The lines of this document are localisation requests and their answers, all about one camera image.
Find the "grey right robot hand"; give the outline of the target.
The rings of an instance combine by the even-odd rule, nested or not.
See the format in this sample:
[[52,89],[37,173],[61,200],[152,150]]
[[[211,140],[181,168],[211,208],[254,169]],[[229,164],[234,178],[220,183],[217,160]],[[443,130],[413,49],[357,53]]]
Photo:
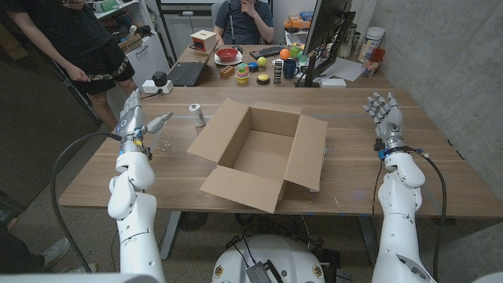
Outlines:
[[405,142],[402,136],[402,110],[390,92],[387,97],[374,92],[367,97],[368,104],[364,110],[371,116],[376,125],[376,136],[381,138],[386,149],[403,147]]

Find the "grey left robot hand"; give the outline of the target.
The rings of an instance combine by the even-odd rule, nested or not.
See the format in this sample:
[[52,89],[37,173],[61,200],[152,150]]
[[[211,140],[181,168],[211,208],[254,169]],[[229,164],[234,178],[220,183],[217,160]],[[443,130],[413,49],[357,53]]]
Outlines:
[[173,112],[167,112],[146,123],[141,105],[141,91],[136,89],[124,103],[116,134],[121,137],[121,142],[142,140],[145,133],[155,134],[160,131],[172,116]]

